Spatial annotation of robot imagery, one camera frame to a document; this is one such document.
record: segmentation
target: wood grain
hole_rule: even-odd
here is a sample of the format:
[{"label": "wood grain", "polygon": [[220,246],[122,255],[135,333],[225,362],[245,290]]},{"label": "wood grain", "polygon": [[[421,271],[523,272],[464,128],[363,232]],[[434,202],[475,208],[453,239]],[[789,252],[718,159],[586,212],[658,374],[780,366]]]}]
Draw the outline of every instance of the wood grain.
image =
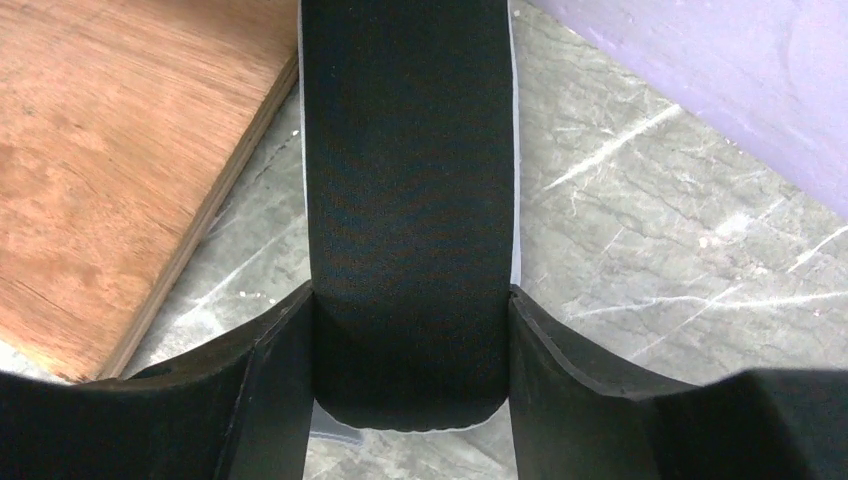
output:
[{"label": "wood grain", "polygon": [[0,0],[0,339],[119,374],[296,48],[297,0]]}]

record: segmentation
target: marble floor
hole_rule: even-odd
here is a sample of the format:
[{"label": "marble floor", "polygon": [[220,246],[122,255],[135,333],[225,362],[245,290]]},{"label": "marble floor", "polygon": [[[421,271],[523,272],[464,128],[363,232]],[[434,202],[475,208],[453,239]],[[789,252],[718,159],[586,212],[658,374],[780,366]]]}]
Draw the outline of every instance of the marble floor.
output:
[{"label": "marble floor", "polygon": [[[846,221],[546,14],[513,8],[524,289],[613,352],[689,382],[848,368]],[[293,93],[130,372],[309,278],[298,105]],[[0,368],[40,375],[9,352]],[[514,479],[511,437],[504,408],[463,432],[314,438],[304,478]]]}]

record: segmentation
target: black foam pad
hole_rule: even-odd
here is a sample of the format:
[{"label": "black foam pad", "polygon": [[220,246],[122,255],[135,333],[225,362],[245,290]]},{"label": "black foam pad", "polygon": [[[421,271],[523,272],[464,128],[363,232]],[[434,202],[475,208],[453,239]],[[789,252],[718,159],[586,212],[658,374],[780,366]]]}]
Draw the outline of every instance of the black foam pad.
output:
[{"label": "black foam pad", "polygon": [[303,0],[318,402],[357,427],[484,421],[508,392],[506,0]]}]

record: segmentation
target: plywood edge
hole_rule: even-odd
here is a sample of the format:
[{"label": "plywood edge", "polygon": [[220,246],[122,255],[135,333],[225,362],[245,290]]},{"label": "plywood edge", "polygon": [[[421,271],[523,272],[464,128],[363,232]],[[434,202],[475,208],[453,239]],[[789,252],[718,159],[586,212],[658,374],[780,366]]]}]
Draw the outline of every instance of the plywood edge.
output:
[{"label": "plywood edge", "polygon": [[115,349],[106,359],[100,371],[92,372],[88,375],[92,378],[83,378],[81,380],[114,378],[119,376],[126,367],[135,353],[139,342],[141,342],[144,334],[156,318],[156,314],[173,288],[174,283],[176,283],[195,249],[211,226],[218,209],[233,188],[236,179],[238,179],[259,141],[270,126],[274,115],[291,91],[298,77],[297,58],[297,52],[295,52],[281,69],[276,82],[271,87],[265,100],[257,110],[253,121],[236,146],[233,155],[230,157],[230,162],[221,175],[219,175],[209,195],[203,201],[197,216],[183,236],[180,245],[174,251],[166,268],[163,269],[154,283],[150,295],[137,310],[133,324],[115,346]]}]

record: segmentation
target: purple wall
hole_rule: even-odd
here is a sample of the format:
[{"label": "purple wall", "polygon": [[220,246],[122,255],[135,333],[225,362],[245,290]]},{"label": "purple wall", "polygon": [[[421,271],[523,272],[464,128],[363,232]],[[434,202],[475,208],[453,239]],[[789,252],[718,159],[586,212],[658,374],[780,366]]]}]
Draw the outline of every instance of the purple wall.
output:
[{"label": "purple wall", "polygon": [[848,1],[532,1],[848,218]]}]

